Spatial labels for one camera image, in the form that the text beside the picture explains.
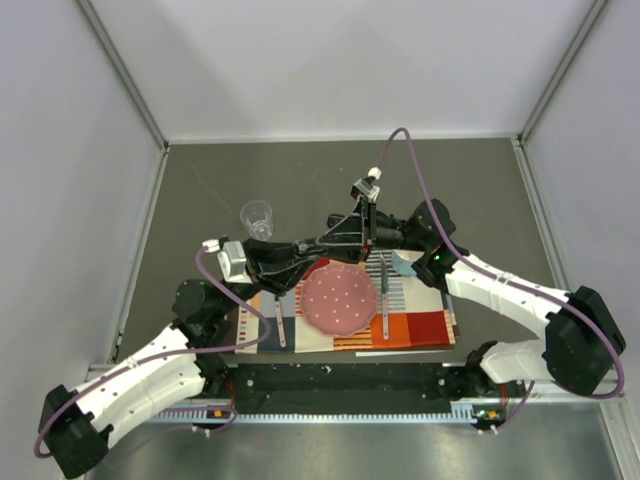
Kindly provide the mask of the black earbud charging case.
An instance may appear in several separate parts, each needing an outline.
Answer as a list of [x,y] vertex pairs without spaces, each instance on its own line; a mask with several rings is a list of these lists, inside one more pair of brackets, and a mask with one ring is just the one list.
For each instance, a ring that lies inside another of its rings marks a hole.
[[328,228],[332,228],[338,225],[344,218],[345,216],[341,214],[330,214],[327,217],[326,225]]

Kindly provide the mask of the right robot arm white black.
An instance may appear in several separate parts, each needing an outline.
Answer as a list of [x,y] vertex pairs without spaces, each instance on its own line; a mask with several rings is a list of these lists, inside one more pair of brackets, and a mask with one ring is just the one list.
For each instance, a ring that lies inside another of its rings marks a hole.
[[469,388],[487,396],[502,384],[546,381],[578,396],[599,398],[596,389],[610,372],[621,393],[625,342],[602,297],[526,281],[482,262],[450,239],[455,226],[437,200],[422,202],[406,220],[385,216],[358,197],[352,213],[336,220],[312,246],[339,260],[361,260],[373,248],[405,247],[419,253],[411,268],[426,286],[469,300],[505,316],[534,334],[517,343],[488,342],[468,359]]

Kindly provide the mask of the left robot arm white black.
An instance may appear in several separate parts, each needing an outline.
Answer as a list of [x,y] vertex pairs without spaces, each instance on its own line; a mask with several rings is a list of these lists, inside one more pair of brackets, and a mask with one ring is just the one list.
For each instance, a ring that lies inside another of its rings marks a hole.
[[176,403],[226,387],[222,354],[257,346],[272,326],[250,300],[292,290],[320,259],[296,244],[209,240],[195,255],[199,277],[181,283],[175,318],[137,352],[73,389],[45,397],[33,453],[67,479],[100,464],[128,433]]

